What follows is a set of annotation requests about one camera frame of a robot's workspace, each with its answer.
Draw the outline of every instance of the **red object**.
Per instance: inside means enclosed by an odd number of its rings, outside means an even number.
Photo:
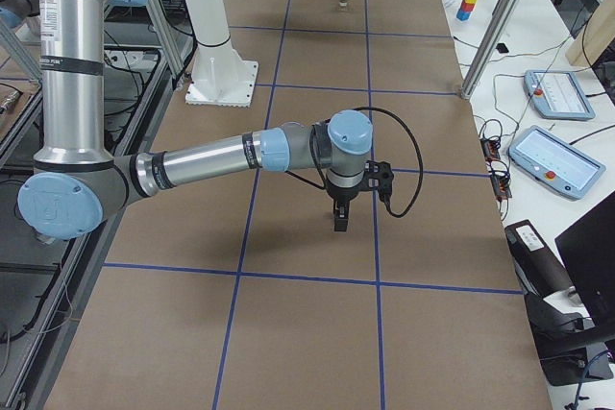
[[[477,4],[468,4],[465,0],[461,1],[461,9],[464,12],[471,12]]]

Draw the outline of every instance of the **white table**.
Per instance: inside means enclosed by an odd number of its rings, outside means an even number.
[[[480,45],[497,0],[478,0],[467,21],[459,21],[455,17],[461,0],[442,1],[453,36],[470,44]],[[564,41],[561,48],[555,48],[539,56],[506,58],[498,62],[490,62],[471,98],[474,114],[484,119],[499,119],[504,126],[504,133],[512,133],[515,129],[514,122],[495,110],[493,82],[496,74],[523,76],[528,69],[579,69],[571,66],[566,60],[565,52],[573,39],[551,1],[522,0],[500,39],[500,42],[505,43],[508,47],[508,55],[536,54],[556,47]],[[469,67],[464,64],[472,62],[476,48],[457,40],[455,48],[461,71],[465,76]],[[492,60],[498,60],[503,56],[495,52]],[[591,69],[578,72],[577,77],[585,94],[603,92],[602,86]],[[519,120],[528,102],[523,79],[498,77],[497,101],[499,109]],[[565,141],[572,141],[607,125],[615,124],[615,107],[608,96],[590,98],[590,104],[596,112],[596,118],[587,122],[543,119],[532,106],[529,106],[521,119],[519,133],[532,125],[537,125],[551,130],[554,135]],[[482,121],[477,117],[476,122],[479,128]],[[487,135],[497,134],[497,129],[496,124],[490,125]],[[510,141],[510,136],[503,138],[501,154],[505,155]],[[511,164],[510,187],[513,197],[508,201],[509,210],[504,219],[504,225],[524,219],[531,220],[556,253],[554,239],[615,189],[615,149],[612,148],[614,143],[615,129],[592,136],[576,145],[581,151],[606,165],[606,172],[579,201],[570,201],[553,193],[542,183]],[[549,301],[561,311],[578,311],[578,308],[569,304],[563,297],[553,296],[553,300]],[[564,405],[574,399],[576,386],[559,388],[549,386],[549,388],[553,409],[561,410]],[[591,399],[582,401],[579,409],[600,406],[615,408],[615,380],[585,383],[581,395],[589,396]]]

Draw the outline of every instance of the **black monitor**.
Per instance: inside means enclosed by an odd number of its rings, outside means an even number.
[[[555,244],[591,316],[563,314],[539,296],[526,296],[543,370],[557,386],[577,383],[584,364],[597,353],[615,351],[615,192],[555,238]],[[612,376],[603,356],[586,380]]]

